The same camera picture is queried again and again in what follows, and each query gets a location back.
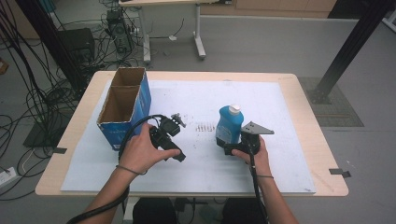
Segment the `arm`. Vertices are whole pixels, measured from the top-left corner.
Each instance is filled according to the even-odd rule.
[[[268,162],[268,152],[265,147],[265,142],[261,137],[260,143],[260,150],[254,156],[257,175],[272,176]],[[250,163],[250,158],[247,153],[236,149],[233,149],[232,153],[236,157],[239,157],[245,162]],[[264,204],[267,209],[270,222],[272,224],[298,223],[297,219],[294,217],[294,214],[290,211],[288,205],[283,199],[283,196],[280,194],[275,180],[270,177],[258,177],[258,182],[262,191],[262,197],[264,199]]]
[[[180,153],[178,149],[157,150],[149,138],[149,125],[143,124],[140,135],[134,136],[127,144],[121,158],[120,165],[142,174],[151,166],[161,160],[174,157]],[[91,211],[94,208],[113,202],[121,196],[137,175],[123,170],[115,169],[106,184],[85,209]],[[111,223],[117,207],[109,209],[102,214],[82,220],[79,223]]]

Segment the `blue bottle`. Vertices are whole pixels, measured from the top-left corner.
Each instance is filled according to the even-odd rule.
[[[241,134],[244,116],[239,105],[226,105],[220,109],[220,120],[216,127],[216,142],[219,147],[224,144],[237,144]]]

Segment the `wrist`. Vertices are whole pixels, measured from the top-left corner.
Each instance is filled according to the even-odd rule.
[[[261,168],[257,166],[256,166],[256,174],[272,176],[271,170],[269,168]]]
[[[114,179],[116,182],[122,184],[125,188],[128,187],[131,182],[137,177],[136,174],[133,174],[129,171],[122,170],[119,168],[116,168],[113,173],[111,174],[112,179]]]
[[[271,189],[273,185],[276,185],[275,179],[273,178],[272,175],[266,175],[266,176],[271,176],[271,177],[257,177],[259,187],[263,191],[267,191],[268,189]]]

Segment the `wristband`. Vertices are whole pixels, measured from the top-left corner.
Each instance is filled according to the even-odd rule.
[[[131,173],[134,174],[134,175],[145,175],[145,174],[147,173],[147,171],[146,171],[146,172],[143,173],[143,174],[139,174],[138,172],[133,171],[133,170],[131,170],[131,169],[128,169],[128,168],[126,168],[126,167],[123,167],[123,166],[121,166],[121,165],[116,165],[116,168],[121,168],[122,170],[129,171],[129,172],[131,172]]]
[[[274,177],[271,175],[257,175],[257,177],[273,178],[274,179]]]

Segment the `white paper sheet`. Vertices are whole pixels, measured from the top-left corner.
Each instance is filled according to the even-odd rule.
[[[131,185],[133,192],[216,193],[253,192],[248,166],[225,156],[216,145],[219,109],[241,105],[244,124],[253,121],[274,135],[263,135],[272,173],[282,193],[315,193],[289,111],[277,83],[234,81],[151,81],[150,114],[180,113],[187,124],[173,137],[187,156],[183,162],[160,161]],[[99,191],[118,163],[118,152],[96,126],[106,98],[103,92],[78,142],[62,190]]]

